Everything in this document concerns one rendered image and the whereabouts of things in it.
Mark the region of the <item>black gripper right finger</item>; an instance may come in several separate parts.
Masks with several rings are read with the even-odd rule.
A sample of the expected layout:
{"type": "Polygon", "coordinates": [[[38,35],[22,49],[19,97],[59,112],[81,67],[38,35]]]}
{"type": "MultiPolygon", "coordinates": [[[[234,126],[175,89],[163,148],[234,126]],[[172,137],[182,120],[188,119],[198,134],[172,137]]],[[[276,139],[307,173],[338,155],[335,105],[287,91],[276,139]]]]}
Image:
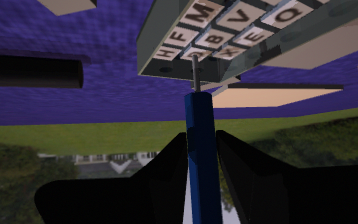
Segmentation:
{"type": "Polygon", "coordinates": [[[308,224],[317,203],[358,201],[358,165],[298,168],[224,130],[216,146],[240,224],[308,224]]]}

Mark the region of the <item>blue stylus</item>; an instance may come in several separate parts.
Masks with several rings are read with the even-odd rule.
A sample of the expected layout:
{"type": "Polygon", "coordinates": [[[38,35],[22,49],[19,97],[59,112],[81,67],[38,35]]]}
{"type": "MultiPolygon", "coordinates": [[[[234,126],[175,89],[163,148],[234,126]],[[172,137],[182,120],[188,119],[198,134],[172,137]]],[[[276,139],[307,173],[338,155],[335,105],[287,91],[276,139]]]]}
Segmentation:
{"type": "Polygon", "coordinates": [[[201,92],[199,68],[194,91],[186,96],[185,115],[193,224],[224,224],[212,94],[201,92]]]}

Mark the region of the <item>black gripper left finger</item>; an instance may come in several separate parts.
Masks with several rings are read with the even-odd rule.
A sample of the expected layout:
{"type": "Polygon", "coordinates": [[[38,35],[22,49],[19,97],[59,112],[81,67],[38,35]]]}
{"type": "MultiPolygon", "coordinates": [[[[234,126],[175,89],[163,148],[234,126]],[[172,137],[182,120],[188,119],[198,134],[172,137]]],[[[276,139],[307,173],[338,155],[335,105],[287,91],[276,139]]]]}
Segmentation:
{"type": "Polygon", "coordinates": [[[34,196],[45,224],[183,224],[186,132],[127,178],[56,180],[34,196]]]}

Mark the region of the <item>grey keyboard with keys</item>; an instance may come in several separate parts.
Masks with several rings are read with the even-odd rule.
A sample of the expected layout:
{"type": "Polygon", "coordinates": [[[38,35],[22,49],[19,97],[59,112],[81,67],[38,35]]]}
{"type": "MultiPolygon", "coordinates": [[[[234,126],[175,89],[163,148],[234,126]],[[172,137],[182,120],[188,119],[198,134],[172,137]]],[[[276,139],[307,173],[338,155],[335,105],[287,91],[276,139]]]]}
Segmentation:
{"type": "Polygon", "coordinates": [[[221,84],[358,21],[358,0],[153,0],[137,76],[221,84]]]}

